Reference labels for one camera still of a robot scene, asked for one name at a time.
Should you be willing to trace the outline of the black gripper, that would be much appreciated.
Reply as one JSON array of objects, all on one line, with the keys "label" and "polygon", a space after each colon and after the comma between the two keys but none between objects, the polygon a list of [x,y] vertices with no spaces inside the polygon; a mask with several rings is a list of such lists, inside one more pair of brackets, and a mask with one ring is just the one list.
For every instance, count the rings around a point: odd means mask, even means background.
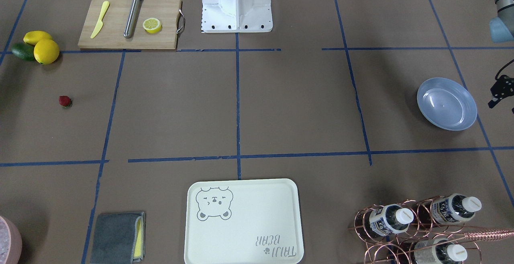
[{"label": "black gripper", "polygon": [[508,75],[503,75],[502,72],[514,62],[511,59],[508,63],[502,66],[494,76],[494,84],[490,88],[492,99],[488,102],[489,108],[494,108],[500,101],[507,97],[514,95],[514,79]]}]

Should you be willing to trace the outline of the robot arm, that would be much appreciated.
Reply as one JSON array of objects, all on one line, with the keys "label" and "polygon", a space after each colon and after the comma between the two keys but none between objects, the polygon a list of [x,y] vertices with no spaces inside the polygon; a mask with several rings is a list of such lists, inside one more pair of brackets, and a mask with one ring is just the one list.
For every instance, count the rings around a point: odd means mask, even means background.
[{"label": "robot arm", "polygon": [[[490,36],[494,43],[512,42],[514,40],[514,0],[494,0],[497,15],[490,20]],[[494,108],[500,101],[513,96],[513,77],[503,75],[505,68],[513,64],[511,59],[494,76],[495,83],[490,88],[492,99],[489,108]]]}]

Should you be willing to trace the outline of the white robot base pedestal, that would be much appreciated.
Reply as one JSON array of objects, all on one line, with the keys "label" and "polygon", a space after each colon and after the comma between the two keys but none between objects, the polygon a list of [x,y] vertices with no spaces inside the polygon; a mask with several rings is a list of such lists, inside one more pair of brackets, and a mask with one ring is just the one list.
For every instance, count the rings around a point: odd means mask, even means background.
[{"label": "white robot base pedestal", "polygon": [[202,0],[202,33],[273,30],[271,0]]}]

